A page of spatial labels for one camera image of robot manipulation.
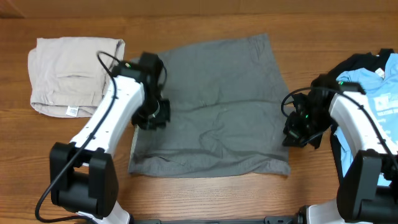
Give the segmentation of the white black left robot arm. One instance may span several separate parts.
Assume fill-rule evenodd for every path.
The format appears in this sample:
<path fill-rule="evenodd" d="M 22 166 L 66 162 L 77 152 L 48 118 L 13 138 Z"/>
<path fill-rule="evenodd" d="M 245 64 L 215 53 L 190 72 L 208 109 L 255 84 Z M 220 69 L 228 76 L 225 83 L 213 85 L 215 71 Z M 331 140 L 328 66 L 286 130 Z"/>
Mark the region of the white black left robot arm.
<path fill-rule="evenodd" d="M 50 151 L 50 194 L 54 205 L 90 223 L 134 223 L 118 203 L 119 183 L 113 156 L 128 123 L 143 130 L 164 128 L 170 121 L 170 102 L 159 83 L 167 70 L 162 61 L 121 62 L 94 115 L 68 144 Z"/>

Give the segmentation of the grey shorts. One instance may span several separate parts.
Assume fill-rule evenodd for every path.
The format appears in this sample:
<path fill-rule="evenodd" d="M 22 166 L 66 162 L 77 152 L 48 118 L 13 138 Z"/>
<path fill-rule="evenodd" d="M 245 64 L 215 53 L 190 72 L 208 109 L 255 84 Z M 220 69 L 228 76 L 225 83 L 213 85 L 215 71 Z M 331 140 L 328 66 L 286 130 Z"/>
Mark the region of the grey shorts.
<path fill-rule="evenodd" d="M 128 171 L 154 177 L 289 175 L 280 103 L 288 93 L 267 34 L 159 54 L 168 71 L 164 129 L 137 128 Z"/>

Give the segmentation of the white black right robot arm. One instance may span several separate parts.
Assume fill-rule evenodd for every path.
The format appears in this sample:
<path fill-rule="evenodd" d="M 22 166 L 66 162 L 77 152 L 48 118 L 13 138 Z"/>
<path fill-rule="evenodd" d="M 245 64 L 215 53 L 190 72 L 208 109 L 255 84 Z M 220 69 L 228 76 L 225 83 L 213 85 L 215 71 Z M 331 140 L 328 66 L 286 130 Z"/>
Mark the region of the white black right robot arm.
<path fill-rule="evenodd" d="M 354 157 L 336 198 L 303 207 L 294 223 L 397 223 L 397 146 L 373 115 L 359 83 L 319 76 L 306 89 L 290 92 L 284 146 L 318 148 L 333 124 L 341 128 Z"/>

